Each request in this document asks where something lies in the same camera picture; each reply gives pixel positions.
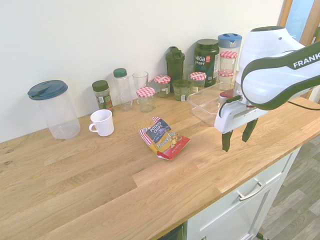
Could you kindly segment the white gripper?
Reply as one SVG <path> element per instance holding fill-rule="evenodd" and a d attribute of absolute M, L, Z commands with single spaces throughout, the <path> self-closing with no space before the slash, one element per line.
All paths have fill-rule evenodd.
<path fill-rule="evenodd" d="M 228 152 L 231 144 L 233 130 L 247 124 L 242 141 L 247 142 L 256 127 L 258 118 L 268 113 L 253 105 L 247 106 L 247 100 L 242 102 L 242 96 L 234 96 L 227 99 L 219 108 L 215 118 L 214 127 L 222 133 L 222 149 Z"/>

